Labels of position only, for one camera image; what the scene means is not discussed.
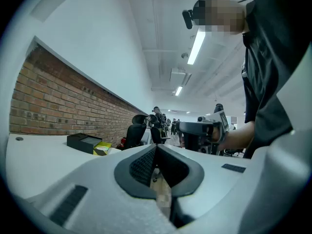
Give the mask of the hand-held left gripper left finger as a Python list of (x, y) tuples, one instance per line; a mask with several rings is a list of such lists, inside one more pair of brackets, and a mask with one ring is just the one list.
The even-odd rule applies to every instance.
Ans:
[[(148, 151), (145, 145), (94, 158), (80, 165), (44, 192), (27, 198), (36, 209), (35, 222), (48, 234), (172, 234), (176, 227), (154, 199), (128, 195), (115, 181), (118, 163)], [(76, 186), (86, 188), (77, 206), (62, 224), (51, 220), (56, 209)]]

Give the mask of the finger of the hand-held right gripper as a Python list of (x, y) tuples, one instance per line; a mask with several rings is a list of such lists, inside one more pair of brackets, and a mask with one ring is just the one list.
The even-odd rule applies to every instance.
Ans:
[(187, 134), (206, 136), (213, 133), (214, 124), (207, 122), (180, 122), (179, 130)]

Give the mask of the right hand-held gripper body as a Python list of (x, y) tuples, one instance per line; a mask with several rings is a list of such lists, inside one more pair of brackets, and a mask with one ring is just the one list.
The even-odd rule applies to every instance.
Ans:
[[(214, 127), (219, 127), (225, 137), (226, 133), (229, 131), (229, 125), (224, 110), (213, 113), (211, 115), (206, 115), (205, 118), (207, 119), (207, 123), (213, 123)], [(224, 155), (223, 150), (218, 150), (219, 144), (212, 143), (212, 134), (207, 135), (206, 137), (200, 137), (199, 143), (200, 145), (198, 151), (200, 153), (210, 155)]]

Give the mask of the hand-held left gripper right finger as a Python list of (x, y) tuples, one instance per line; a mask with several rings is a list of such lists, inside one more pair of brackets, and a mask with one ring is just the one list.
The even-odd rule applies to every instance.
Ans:
[(260, 178), (252, 159), (201, 154), (158, 145), (159, 167), (171, 183), (171, 214), (157, 221), (158, 234), (255, 234), (248, 205)]

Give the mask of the yellow and white product box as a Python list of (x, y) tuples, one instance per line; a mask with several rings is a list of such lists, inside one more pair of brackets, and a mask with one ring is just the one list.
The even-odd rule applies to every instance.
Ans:
[(101, 141), (93, 148), (93, 155), (106, 156), (111, 147), (111, 143)]

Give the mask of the person's right forearm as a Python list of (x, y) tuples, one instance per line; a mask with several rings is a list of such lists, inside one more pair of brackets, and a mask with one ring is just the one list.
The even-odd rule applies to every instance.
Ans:
[(226, 133), (218, 150), (247, 149), (254, 139), (254, 121), (246, 123), (242, 128)]

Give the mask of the black rectangular box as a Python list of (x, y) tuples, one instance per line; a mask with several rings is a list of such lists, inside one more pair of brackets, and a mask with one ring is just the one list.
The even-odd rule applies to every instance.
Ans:
[(94, 147), (102, 141), (99, 137), (77, 133), (67, 136), (66, 145), (76, 150), (93, 154)]

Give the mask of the person's right hand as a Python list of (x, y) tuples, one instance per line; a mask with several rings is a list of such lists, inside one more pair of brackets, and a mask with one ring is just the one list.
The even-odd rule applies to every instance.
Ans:
[(224, 135), (219, 127), (214, 127), (212, 134), (212, 143), (222, 144), (224, 142)]

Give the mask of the white ceiling air conditioner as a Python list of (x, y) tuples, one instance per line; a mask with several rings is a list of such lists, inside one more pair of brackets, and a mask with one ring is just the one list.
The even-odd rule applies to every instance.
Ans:
[(188, 83), (192, 73), (187, 73), (183, 69), (172, 68), (170, 73), (170, 84), (172, 86), (184, 86)]

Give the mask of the person's black shirt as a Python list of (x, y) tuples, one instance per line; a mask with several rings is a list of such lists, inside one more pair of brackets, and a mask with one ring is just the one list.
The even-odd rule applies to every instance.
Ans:
[(245, 158), (292, 130), (277, 93), (312, 41), (311, 10), (312, 0), (253, 0), (246, 6), (242, 78), (245, 121), (254, 122), (254, 138)]

